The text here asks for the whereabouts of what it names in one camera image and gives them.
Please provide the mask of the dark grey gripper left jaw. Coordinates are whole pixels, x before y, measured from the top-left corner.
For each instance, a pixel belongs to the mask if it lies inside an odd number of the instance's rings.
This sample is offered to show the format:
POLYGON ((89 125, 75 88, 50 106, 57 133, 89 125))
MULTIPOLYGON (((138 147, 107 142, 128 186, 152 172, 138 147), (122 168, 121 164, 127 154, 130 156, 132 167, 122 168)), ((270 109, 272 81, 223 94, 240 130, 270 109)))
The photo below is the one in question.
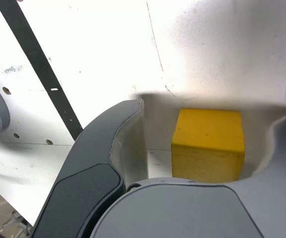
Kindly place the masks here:
POLYGON ((33 227, 33 238, 88 238, 127 187, 148 178, 143 100, 107 109, 78 136, 33 227))

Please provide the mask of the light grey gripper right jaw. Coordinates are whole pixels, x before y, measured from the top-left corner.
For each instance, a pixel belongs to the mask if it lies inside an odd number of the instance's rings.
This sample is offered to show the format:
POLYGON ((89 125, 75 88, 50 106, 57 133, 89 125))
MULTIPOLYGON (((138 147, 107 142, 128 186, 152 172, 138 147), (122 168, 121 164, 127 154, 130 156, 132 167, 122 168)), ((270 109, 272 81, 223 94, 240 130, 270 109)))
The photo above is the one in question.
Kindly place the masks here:
POLYGON ((261 172, 205 184, 167 180, 140 186, 100 218, 93 238, 286 238, 286 119, 261 172))

